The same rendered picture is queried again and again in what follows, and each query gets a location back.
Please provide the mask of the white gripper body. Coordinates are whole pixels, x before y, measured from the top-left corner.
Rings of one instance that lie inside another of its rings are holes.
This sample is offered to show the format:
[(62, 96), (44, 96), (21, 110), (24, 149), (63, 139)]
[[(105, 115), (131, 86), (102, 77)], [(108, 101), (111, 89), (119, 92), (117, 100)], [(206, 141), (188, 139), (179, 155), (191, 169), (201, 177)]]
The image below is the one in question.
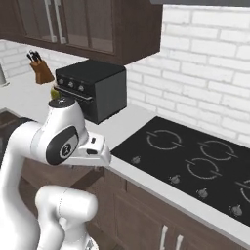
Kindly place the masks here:
[(65, 162), (65, 165), (76, 165), (76, 166), (101, 166), (108, 167), (111, 162), (111, 154), (103, 153), (101, 155), (92, 156), (70, 156)]

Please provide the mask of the glass-fronted cupboard door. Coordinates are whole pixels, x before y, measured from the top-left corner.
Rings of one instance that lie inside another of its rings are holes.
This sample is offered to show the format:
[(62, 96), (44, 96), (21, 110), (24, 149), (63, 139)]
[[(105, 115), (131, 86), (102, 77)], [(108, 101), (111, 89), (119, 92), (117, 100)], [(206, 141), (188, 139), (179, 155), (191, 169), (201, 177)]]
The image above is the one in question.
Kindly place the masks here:
[(113, 52), (112, 0), (62, 0), (67, 44)]
[(26, 35), (52, 42), (44, 0), (17, 0), (17, 2)]

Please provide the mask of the black hob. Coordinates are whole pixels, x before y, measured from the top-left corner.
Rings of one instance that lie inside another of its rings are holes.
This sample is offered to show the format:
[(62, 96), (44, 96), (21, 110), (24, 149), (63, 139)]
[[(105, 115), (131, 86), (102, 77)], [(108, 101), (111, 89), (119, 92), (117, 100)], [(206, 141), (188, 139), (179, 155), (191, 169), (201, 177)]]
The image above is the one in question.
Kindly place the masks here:
[[(250, 148), (156, 116), (111, 154), (250, 227)], [(175, 175), (178, 184), (170, 182)], [(197, 194), (203, 188), (205, 199)], [(232, 214), (235, 205), (241, 216)]]

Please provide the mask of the wooden knife block with knives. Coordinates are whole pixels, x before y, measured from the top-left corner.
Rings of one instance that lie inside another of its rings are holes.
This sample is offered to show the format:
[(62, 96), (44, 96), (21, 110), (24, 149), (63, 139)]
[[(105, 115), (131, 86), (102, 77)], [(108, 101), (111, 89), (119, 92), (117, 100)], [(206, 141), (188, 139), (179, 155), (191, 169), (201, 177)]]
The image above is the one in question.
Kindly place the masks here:
[(46, 62), (41, 59), (37, 51), (30, 50), (26, 56), (30, 59), (30, 66), (35, 73), (35, 81), (37, 84), (50, 83), (55, 80), (50, 68)]

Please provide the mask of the dark brown wall cupboard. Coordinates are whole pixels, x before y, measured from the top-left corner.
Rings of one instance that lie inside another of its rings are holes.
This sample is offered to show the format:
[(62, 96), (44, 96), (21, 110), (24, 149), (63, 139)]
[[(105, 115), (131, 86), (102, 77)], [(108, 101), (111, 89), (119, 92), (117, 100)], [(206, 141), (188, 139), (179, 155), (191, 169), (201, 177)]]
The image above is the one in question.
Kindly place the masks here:
[[(66, 28), (62, 1), (62, 29)], [(160, 50), (163, 7), (149, 0), (112, 0), (113, 52), (105, 53), (61, 44), (54, 0), (50, 7), (57, 42), (30, 38), (26, 35), (17, 0), (0, 0), (0, 38), (55, 50), (102, 62), (126, 65)]]

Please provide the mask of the grey extractor hood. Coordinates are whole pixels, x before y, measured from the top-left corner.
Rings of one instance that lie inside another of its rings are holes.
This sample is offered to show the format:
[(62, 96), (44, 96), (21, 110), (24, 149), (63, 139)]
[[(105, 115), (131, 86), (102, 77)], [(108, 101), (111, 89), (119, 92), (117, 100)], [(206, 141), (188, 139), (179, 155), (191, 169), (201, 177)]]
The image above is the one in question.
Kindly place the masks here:
[(149, 0), (154, 5), (250, 7), (250, 0)]

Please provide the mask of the brown open drawer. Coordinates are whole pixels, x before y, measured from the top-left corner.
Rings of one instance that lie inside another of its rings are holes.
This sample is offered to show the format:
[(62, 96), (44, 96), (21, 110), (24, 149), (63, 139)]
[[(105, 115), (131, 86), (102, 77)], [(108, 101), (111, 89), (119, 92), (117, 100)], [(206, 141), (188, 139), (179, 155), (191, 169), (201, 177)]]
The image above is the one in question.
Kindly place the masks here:
[(90, 170), (87, 174), (81, 177), (75, 184), (71, 186), (74, 189), (86, 190), (94, 184), (99, 178), (104, 176), (104, 168), (97, 167)]

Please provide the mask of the black toaster oven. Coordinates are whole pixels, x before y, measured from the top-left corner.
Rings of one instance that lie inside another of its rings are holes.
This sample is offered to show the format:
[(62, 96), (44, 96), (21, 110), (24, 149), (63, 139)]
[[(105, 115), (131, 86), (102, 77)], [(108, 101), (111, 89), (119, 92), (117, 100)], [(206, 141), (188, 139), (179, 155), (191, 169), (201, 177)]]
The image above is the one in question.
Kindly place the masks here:
[(108, 62), (86, 60), (56, 70), (56, 90), (73, 97), (84, 117), (100, 124), (127, 106), (126, 68)]

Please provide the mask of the brown base cupboard run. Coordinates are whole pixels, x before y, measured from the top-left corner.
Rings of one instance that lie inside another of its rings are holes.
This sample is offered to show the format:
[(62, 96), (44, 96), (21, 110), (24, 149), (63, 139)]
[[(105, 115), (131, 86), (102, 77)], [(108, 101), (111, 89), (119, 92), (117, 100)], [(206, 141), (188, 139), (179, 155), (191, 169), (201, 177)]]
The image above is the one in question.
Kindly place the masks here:
[[(48, 166), (26, 159), (22, 169), (21, 195), (35, 212), (34, 194), (45, 185), (71, 188), (94, 167)], [(172, 205), (104, 169), (104, 176), (86, 189), (99, 200), (97, 216), (88, 226), (101, 250), (159, 250), (163, 225), (168, 227), (165, 250), (175, 250), (178, 235), (184, 237), (180, 250), (250, 250), (209, 229)]]

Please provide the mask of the dark sink basin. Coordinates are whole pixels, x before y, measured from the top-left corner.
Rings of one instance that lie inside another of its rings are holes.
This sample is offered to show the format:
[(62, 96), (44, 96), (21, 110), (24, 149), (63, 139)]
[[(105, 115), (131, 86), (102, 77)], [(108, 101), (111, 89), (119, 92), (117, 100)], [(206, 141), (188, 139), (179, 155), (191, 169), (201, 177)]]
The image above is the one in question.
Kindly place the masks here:
[[(14, 116), (9, 111), (3, 111), (0, 113), (0, 165), (4, 158), (4, 154), (13, 132), (19, 128), (22, 124), (31, 122), (30, 118)], [(21, 132), (18, 137), (18, 146), (24, 152), (25, 157), (30, 156), (28, 143), (28, 135), (26, 132)]]

